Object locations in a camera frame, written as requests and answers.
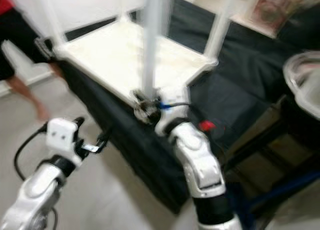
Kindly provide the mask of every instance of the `white container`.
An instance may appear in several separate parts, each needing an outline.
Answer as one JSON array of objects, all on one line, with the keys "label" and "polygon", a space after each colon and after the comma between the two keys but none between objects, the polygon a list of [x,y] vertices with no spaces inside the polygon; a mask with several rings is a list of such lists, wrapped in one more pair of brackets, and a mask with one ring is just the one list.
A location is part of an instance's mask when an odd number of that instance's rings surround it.
[{"label": "white container", "polygon": [[320,67],[303,82],[295,99],[302,109],[320,120]]}]

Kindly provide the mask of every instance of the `black shorts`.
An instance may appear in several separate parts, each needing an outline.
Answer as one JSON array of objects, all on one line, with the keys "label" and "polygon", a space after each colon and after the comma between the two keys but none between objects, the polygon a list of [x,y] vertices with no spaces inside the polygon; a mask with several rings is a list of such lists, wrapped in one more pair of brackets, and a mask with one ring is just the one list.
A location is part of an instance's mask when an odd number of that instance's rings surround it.
[{"label": "black shorts", "polygon": [[[48,63],[50,55],[39,48],[39,36],[14,8],[0,15],[0,44],[10,40],[34,63]],[[0,80],[14,76],[15,70],[0,51]]]}]

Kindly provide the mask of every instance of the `person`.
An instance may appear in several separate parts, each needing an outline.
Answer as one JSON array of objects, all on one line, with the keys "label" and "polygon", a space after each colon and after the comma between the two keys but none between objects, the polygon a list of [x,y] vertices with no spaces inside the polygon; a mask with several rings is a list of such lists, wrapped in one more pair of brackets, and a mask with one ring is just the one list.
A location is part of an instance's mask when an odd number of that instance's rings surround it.
[{"label": "person", "polygon": [[[54,73],[62,77],[56,63],[51,60],[43,49],[39,48],[39,36],[24,20],[11,0],[0,0],[0,43],[10,40],[22,50],[34,63],[48,63]],[[31,93],[24,82],[16,76],[15,70],[0,51],[0,81],[4,80],[11,89],[30,101],[35,109],[37,118],[45,121],[49,118],[46,107]]]}]

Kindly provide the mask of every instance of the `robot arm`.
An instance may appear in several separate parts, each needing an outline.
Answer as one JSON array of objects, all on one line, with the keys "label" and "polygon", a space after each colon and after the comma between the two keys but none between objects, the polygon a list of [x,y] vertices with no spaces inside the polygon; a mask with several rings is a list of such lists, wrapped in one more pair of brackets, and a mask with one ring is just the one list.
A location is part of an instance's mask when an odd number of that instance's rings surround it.
[{"label": "robot arm", "polygon": [[156,123],[156,133],[166,136],[174,146],[195,205],[199,229],[241,230],[241,223],[226,197],[218,159],[212,154],[205,134],[188,120],[188,89],[160,89],[155,101],[145,99],[140,92],[134,95],[138,99],[137,117]]},{"label": "robot arm", "polygon": [[96,146],[84,144],[78,130],[84,118],[73,122],[52,119],[47,125],[46,145],[51,158],[43,161],[22,184],[16,202],[6,212],[1,230],[44,230],[47,216],[60,197],[67,177],[81,166],[89,153],[99,153],[110,132],[98,137]]}]

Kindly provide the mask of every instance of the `red shirt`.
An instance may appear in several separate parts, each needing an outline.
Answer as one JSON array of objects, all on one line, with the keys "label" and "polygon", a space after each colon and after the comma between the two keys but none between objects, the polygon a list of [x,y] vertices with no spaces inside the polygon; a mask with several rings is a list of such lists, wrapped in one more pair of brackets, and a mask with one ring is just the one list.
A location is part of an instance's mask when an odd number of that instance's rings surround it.
[{"label": "red shirt", "polygon": [[0,14],[7,12],[13,8],[11,0],[0,0]]}]

